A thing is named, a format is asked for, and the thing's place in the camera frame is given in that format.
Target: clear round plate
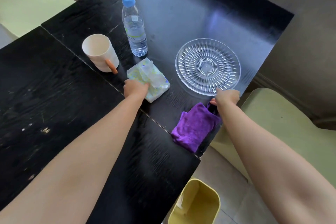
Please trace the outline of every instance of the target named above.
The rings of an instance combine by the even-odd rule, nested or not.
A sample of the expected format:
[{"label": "clear round plate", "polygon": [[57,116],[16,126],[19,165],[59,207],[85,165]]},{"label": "clear round plate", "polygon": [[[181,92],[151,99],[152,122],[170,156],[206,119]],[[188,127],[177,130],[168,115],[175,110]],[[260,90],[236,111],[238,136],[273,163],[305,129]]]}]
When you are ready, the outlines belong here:
[{"label": "clear round plate", "polygon": [[225,44],[207,38],[187,42],[175,60],[177,74],[191,90],[206,96],[233,89],[241,74],[238,57]]}]

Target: person's right arm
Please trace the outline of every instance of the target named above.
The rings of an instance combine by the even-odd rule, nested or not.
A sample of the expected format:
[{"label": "person's right arm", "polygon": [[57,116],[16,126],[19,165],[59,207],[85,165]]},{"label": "person's right arm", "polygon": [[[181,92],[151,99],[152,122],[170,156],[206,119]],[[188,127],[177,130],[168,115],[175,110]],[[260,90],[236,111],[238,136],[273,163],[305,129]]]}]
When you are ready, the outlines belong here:
[{"label": "person's right arm", "polygon": [[223,124],[260,196],[279,224],[336,223],[336,189],[303,157],[252,121],[239,91],[217,89]]}]

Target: black table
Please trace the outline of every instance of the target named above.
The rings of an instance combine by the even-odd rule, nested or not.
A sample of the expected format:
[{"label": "black table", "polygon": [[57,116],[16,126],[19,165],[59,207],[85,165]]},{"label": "black table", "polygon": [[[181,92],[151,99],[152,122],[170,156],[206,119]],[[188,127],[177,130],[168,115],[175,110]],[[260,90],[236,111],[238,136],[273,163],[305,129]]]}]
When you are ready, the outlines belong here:
[{"label": "black table", "polygon": [[[199,37],[228,45],[241,61],[243,93],[293,16],[266,0],[136,1],[147,57],[171,87],[142,104],[89,223],[161,223],[210,144],[216,131],[194,155],[169,134],[182,111],[210,99],[178,78],[179,48]],[[0,209],[123,99],[126,71],[140,59],[131,53],[121,9],[121,0],[79,0],[0,50]],[[100,72],[82,52],[94,33],[110,38],[118,75]]]}]

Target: chair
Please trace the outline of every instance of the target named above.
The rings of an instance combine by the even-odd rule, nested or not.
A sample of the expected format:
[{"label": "chair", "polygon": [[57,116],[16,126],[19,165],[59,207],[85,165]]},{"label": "chair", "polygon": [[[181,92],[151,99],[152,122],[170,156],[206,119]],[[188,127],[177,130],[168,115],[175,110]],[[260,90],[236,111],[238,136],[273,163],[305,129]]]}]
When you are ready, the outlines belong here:
[{"label": "chair", "polygon": [[0,23],[20,37],[73,3],[73,0],[0,0]]},{"label": "chair", "polygon": [[[336,131],[317,128],[292,103],[270,89],[254,90],[241,106],[242,111],[261,127],[278,137],[312,164],[336,187]],[[210,144],[251,183],[224,127]]]}]

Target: purple cloth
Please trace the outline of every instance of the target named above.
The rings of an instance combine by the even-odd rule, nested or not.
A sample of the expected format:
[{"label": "purple cloth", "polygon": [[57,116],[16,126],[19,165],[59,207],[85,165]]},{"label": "purple cloth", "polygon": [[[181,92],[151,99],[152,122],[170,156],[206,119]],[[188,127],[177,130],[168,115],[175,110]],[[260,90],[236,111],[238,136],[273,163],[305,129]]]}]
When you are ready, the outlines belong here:
[{"label": "purple cloth", "polygon": [[195,153],[208,133],[220,122],[220,117],[209,112],[202,103],[198,103],[189,112],[182,112],[171,135],[175,143]]}]

